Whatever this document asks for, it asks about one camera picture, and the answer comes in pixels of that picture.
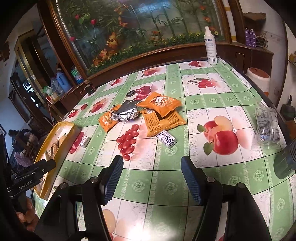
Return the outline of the person's left hand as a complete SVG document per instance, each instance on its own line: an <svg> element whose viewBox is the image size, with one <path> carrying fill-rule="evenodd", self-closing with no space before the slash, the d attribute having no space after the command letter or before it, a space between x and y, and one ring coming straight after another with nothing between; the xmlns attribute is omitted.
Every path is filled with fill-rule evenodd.
<svg viewBox="0 0 296 241"><path fill-rule="evenodd" d="M39 218L36 214L36 209L33 206L32 200L26 198L27 211L25 214L17 212L16 215L21 223L25 224L26 229L30 232L34 232L38 224Z"/></svg>

